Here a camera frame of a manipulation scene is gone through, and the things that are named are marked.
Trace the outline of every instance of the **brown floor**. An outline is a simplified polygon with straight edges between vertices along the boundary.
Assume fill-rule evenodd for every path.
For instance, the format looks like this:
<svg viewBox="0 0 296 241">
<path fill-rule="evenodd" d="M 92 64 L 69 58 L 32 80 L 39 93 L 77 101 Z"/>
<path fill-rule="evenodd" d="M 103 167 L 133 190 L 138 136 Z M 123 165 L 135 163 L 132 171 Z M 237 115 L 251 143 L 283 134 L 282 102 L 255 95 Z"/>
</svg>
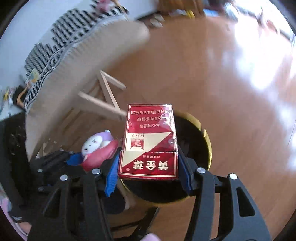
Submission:
<svg viewBox="0 0 296 241">
<path fill-rule="evenodd" d="M 127 86 L 117 97 L 121 108 L 130 102 L 171 103 L 201 121 L 213 148 L 210 171 L 240 177 L 272 237 L 296 208 L 296 77 L 290 52 L 284 37 L 263 31 L 250 18 L 238 24 L 177 18 L 151 30 L 143 50 L 108 71 Z M 123 133 L 123 124 L 106 127 Z M 162 240 L 183 240 L 193 202 L 163 207 L 152 231 Z M 111 217 L 111 224 L 136 220 L 144 210 Z M 218 207 L 215 214 L 213 237 Z"/>
</svg>

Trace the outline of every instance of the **white wall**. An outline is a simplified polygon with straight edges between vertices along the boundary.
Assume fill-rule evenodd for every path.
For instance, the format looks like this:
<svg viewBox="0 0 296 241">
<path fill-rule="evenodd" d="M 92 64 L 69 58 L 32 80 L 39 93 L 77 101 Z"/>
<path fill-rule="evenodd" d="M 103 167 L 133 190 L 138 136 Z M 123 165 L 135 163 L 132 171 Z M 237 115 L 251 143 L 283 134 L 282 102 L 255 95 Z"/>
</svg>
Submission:
<svg viewBox="0 0 296 241">
<path fill-rule="evenodd" d="M 0 39 L 0 85 L 18 86 L 20 70 L 26 57 L 51 27 L 68 9 L 81 0 L 29 0 L 15 15 Z M 156 11 L 157 0 L 120 0 L 130 11 L 130 18 L 140 18 Z"/>
</svg>

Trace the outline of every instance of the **black and white striped fabric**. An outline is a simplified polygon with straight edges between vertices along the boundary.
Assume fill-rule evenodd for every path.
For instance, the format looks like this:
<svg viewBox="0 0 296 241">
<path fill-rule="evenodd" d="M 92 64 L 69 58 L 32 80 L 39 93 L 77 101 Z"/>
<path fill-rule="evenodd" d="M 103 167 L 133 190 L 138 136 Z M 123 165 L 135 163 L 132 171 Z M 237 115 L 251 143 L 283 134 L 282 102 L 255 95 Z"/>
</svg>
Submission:
<svg viewBox="0 0 296 241">
<path fill-rule="evenodd" d="M 76 8 L 67 11 L 47 31 L 26 58 L 23 77 L 38 72 L 39 78 L 24 101 L 29 112 L 46 77 L 58 66 L 70 48 L 89 36 L 94 30 L 119 20 L 127 20 L 125 13 L 117 6 L 110 11 L 97 14 L 97 0 L 83 0 Z"/>
</svg>

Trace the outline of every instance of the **yellow rim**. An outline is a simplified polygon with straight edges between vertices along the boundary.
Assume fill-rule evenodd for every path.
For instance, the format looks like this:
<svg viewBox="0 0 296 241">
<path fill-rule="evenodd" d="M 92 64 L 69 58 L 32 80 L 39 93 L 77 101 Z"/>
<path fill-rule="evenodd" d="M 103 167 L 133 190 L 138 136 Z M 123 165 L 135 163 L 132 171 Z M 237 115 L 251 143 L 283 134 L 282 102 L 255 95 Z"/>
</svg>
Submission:
<svg viewBox="0 0 296 241">
<path fill-rule="evenodd" d="M 209 138 L 209 135 L 207 134 L 207 131 L 205 128 L 202 127 L 202 124 L 200 123 L 200 121 L 198 119 L 196 119 L 194 116 L 192 116 L 191 114 L 189 113 L 183 113 L 183 112 L 180 112 L 180 111 L 177 111 L 177 110 L 174 110 L 174 115 L 176 116 L 180 116 L 188 121 L 190 121 L 193 125 L 195 125 L 202 133 L 206 143 L 207 143 L 207 147 L 208 147 L 208 151 L 209 151 L 209 160 L 208 160 L 208 168 L 207 170 L 210 169 L 210 166 L 211 166 L 211 163 L 212 163 L 212 145 L 211 145 L 211 141 L 210 141 L 210 138 Z M 168 204 L 172 204 L 172 203 L 176 203 L 176 202 L 181 202 L 181 201 L 184 201 L 186 199 L 189 198 L 189 196 L 186 196 L 180 200 L 177 200 L 177 201 L 173 201 L 173 202 L 167 202 L 167 203 L 156 203 L 156 202 L 149 202 L 149 201 L 146 201 L 142 198 L 140 198 L 139 196 L 137 196 L 136 194 L 134 194 L 124 183 L 124 181 L 122 179 L 120 179 L 122 185 L 124 186 L 124 188 L 131 194 L 133 194 L 134 196 L 138 197 L 139 199 L 141 199 L 142 201 L 144 201 L 145 203 L 148 203 L 148 204 L 151 204 L 151 205 L 156 205 L 156 206 L 165 206 L 165 205 L 168 205 Z"/>
</svg>

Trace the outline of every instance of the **toy figurine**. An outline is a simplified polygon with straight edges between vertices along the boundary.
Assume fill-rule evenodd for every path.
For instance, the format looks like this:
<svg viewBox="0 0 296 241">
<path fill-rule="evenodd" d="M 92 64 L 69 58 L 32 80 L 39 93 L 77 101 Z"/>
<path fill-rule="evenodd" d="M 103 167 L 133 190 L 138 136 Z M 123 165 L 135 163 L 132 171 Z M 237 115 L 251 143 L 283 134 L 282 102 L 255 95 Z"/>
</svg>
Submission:
<svg viewBox="0 0 296 241">
<path fill-rule="evenodd" d="M 109 130 L 97 133 L 83 144 L 81 154 L 84 157 L 81 163 L 85 171 L 91 171 L 101 166 L 104 160 L 113 157 L 118 147 L 118 140 L 114 140 Z"/>
</svg>

